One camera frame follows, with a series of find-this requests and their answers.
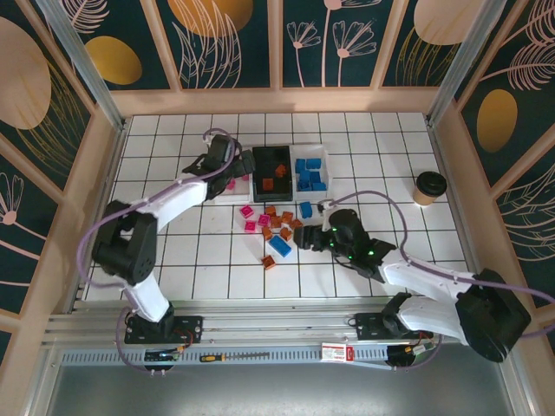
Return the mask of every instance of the yellow screwdriver handle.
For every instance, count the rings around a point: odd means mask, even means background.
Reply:
[[[225,355],[224,354],[202,355],[200,357],[200,362],[214,362],[214,361],[225,361]]]

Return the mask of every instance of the coffee cup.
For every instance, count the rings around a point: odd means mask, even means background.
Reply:
[[[413,200],[418,205],[430,205],[447,190],[447,181],[438,172],[423,172],[416,179]]]

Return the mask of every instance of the cable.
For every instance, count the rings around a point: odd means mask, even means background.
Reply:
[[[113,214],[108,215],[107,217],[104,217],[103,219],[101,219],[100,221],[98,221],[97,223],[93,224],[90,229],[85,233],[85,235],[82,237],[81,241],[79,242],[79,245],[77,246],[77,254],[76,254],[76,260],[77,260],[77,270],[79,271],[79,276],[81,277],[81,279],[83,279],[84,281],[88,282],[88,284],[90,284],[91,286],[95,287],[95,288],[118,288],[118,289],[123,289],[124,291],[126,291],[126,287],[123,283],[97,283],[94,282],[93,279],[91,277],[87,276],[87,272],[86,272],[86,266],[85,266],[85,250],[87,248],[87,244],[88,241],[90,240],[90,238],[93,236],[93,234],[95,232],[97,232],[104,224],[109,223],[110,221],[113,221],[119,217],[124,217],[128,214],[130,214],[133,211],[137,211],[140,208],[142,208],[143,206],[146,206],[148,204],[152,204],[153,202],[157,201],[160,198],[163,198],[164,196],[166,196],[169,192],[172,192],[174,189],[177,189],[183,185],[186,184],[190,184],[192,182],[196,182],[199,180],[204,180],[204,179],[209,179],[213,176],[216,176],[220,173],[222,173],[225,169],[227,169],[231,163],[233,162],[233,157],[235,155],[235,140],[229,135],[228,132],[226,132],[225,130],[215,127],[215,128],[211,128],[209,130],[206,130],[205,133],[203,134],[203,140],[206,140],[206,138],[208,137],[209,134],[211,133],[222,133],[226,136],[226,138],[230,141],[231,143],[231,151],[230,151],[230,158],[224,163],[223,166],[221,166],[219,169],[215,170],[214,172],[210,172],[207,173],[206,175],[201,175],[198,177],[192,177],[192,178],[187,178],[187,179],[179,179],[177,178],[170,186],[168,186],[167,188],[163,189],[162,191],[156,193],[155,195],[153,195],[150,198],[145,198],[142,199],[140,202],[129,206],[128,208],[115,212]]]
[[[388,200],[388,202],[390,204],[393,205],[393,207],[395,208],[395,210],[399,214],[399,217],[401,218],[401,222],[402,222],[403,238],[402,238],[401,244],[399,245],[399,251],[401,252],[402,258],[408,264],[410,264],[411,266],[416,267],[416,269],[426,271],[427,273],[431,273],[433,275],[443,277],[444,279],[451,280],[453,282],[468,283],[468,284],[473,284],[473,285],[477,285],[477,286],[485,286],[485,287],[489,287],[489,288],[511,290],[511,291],[516,291],[516,292],[527,293],[529,295],[545,299],[551,304],[555,304],[555,298],[553,298],[552,296],[547,295],[544,292],[536,290],[536,289],[525,288],[525,287],[522,287],[522,286],[515,286],[515,285],[507,284],[507,283],[487,282],[487,281],[484,281],[484,280],[475,280],[475,279],[467,279],[465,277],[456,277],[456,276],[453,276],[449,273],[444,273],[442,271],[438,271],[438,270],[429,268],[429,267],[425,266],[424,264],[419,264],[417,262],[413,262],[410,259],[410,257],[408,256],[407,252],[405,251],[405,244],[407,243],[407,239],[408,239],[407,220],[403,216],[403,214],[401,212],[401,208],[399,208],[399,205],[393,199],[391,199],[390,197],[388,197],[387,195],[385,195],[381,192],[378,192],[378,191],[353,192],[353,193],[351,193],[351,194],[349,194],[345,197],[339,198],[339,199],[335,199],[335,200],[334,199],[325,199],[323,201],[320,201],[319,204],[321,204],[323,202],[330,202],[330,207],[331,207],[331,206],[335,206],[337,204],[340,204],[343,201],[345,201],[347,199],[350,199],[350,198],[353,198],[357,195],[364,195],[364,194],[377,195],[379,197],[385,198],[385,199]],[[526,338],[533,338],[535,336],[546,335],[546,334],[550,333],[551,331],[553,331],[554,329],[555,329],[555,323],[549,325],[546,328],[540,329],[538,331],[530,332],[528,334],[523,334],[522,336],[520,336],[520,338],[526,339]]]

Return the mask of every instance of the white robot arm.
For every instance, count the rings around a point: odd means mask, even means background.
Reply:
[[[201,155],[184,169],[176,183],[128,215],[107,221],[93,248],[93,259],[115,275],[134,307],[145,332],[166,340],[173,331],[173,306],[164,297],[153,275],[156,235],[183,211],[221,193],[232,178],[254,170],[250,151],[234,155],[228,163],[230,139],[216,136],[207,155]],[[225,164],[229,168],[203,179]],[[129,208],[113,201],[105,216]],[[422,296],[402,292],[382,311],[381,325],[399,338],[411,331],[447,335],[470,345],[491,361],[503,361],[530,322],[530,316],[510,291],[472,285],[472,273],[445,270],[411,257],[393,244],[370,239],[356,213],[338,210],[322,226],[295,229],[294,240],[301,250],[329,250],[334,257],[349,259],[349,267],[365,278],[411,289]],[[130,238],[121,235],[131,231]],[[481,281],[503,283],[501,277],[484,270]]]

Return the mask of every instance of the wallpaper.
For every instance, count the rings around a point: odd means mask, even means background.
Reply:
[[[555,3],[530,1],[461,113],[490,185],[555,123]]]
[[[454,98],[456,100],[460,98],[462,93],[467,88],[467,85],[470,82],[470,79],[474,76],[474,72],[478,67],[479,62],[481,62],[482,59],[484,58],[484,55],[486,54],[487,50],[492,44],[493,39],[495,39],[495,36],[500,31],[501,26],[503,26],[503,22],[506,20],[507,15],[511,11],[515,3],[516,3],[516,0],[506,1],[505,7],[503,8],[503,12],[501,13],[501,17],[498,19],[497,23],[493,26],[493,29],[490,32],[489,36],[487,37],[486,41],[484,42],[484,45],[482,46],[481,51],[479,52],[478,56],[476,56],[476,59],[474,59],[472,67],[468,70],[467,75],[464,77],[464,79],[462,80],[462,83],[459,86],[459,89],[457,89],[457,92],[454,94]]]
[[[384,87],[437,87],[483,0],[409,0]]]
[[[0,156],[0,309],[19,314],[56,203]]]
[[[157,0],[183,88],[270,86],[266,0]]]
[[[555,147],[497,205],[528,287],[555,296]],[[547,304],[533,300],[537,307]]]
[[[109,89],[169,88],[158,50],[139,1],[59,0],[59,2],[66,10],[69,20]],[[35,0],[33,5],[44,21],[44,16]]]
[[[0,9],[0,135],[61,189],[90,113],[14,4]]]
[[[284,1],[284,87],[367,87],[392,0]]]
[[[0,330],[0,367],[2,367],[2,361],[8,350],[8,344],[10,343],[11,334],[9,332],[4,332]]]

